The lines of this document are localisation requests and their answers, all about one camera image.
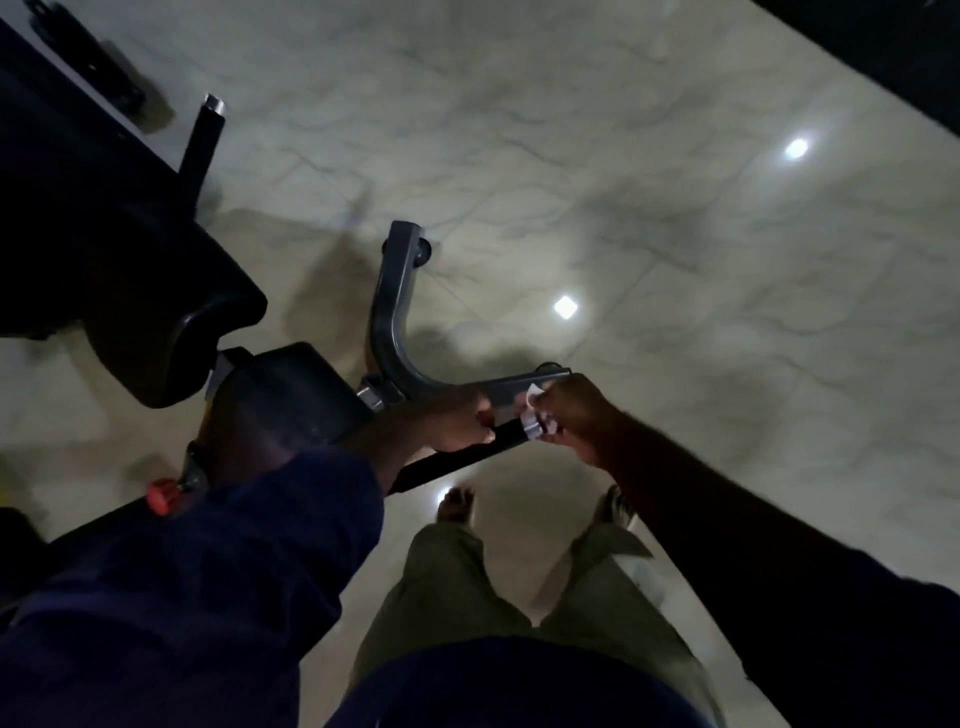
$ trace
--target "red knob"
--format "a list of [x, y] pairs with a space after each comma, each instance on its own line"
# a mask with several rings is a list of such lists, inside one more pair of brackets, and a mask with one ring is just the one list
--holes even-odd
[[158, 516], [169, 516], [180, 500], [180, 486], [172, 477], [162, 477], [147, 486], [147, 505]]

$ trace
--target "left hand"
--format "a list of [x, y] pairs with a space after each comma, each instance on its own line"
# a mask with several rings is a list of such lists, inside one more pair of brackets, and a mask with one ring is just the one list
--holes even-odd
[[475, 387], [449, 387], [415, 403], [425, 444], [440, 452], [493, 442], [493, 408]]

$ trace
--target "navy blue sleeve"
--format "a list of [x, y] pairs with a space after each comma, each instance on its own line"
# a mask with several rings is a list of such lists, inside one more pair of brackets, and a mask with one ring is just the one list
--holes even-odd
[[960, 595], [846, 550], [797, 585], [747, 675], [793, 728], [960, 725]]
[[370, 465], [339, 449], [211, 492], [25, 600], [4, 724], [296, 725], [298, 661], [382, 524]]

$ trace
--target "hand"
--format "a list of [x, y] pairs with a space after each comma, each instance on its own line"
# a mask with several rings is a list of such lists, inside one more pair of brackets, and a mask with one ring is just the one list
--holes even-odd
[[449, 387], [412, 403], [425, 444], [441, 452], [493, 442], [490, 400], [474, 387]]
[[[557, 422], [555, 434], [544, 434], [543, 442], [565, 445], [588, 465], [598, 465], [597, 444], [616, 429], [626, 415], [614, 407], [589, 379], [580, 374], [554, 379], [546, 391], [531, 398], [541, 419]], [[526, 394], [517, 396], [518, 410], [526, 408]]]

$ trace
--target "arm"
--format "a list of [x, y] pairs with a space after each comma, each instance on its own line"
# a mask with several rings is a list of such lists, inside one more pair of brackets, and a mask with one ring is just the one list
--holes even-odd
[[295, 724], [298, 661], [376, 545], [383, 493], [418, 449], [488, 437], [485, 407], [462, 390], [401, 406], [56, 576], [0, 640], [5, 716]]
[[948, 701], [957, 595], [899, 579], [754, 496], [616, 409], [583, 376], [550, 388], [536, 407], [561, 427], [547, 439], [614, 477], [795, 728], [920, 724], [918, 705], [935, 715], [938, 700]]

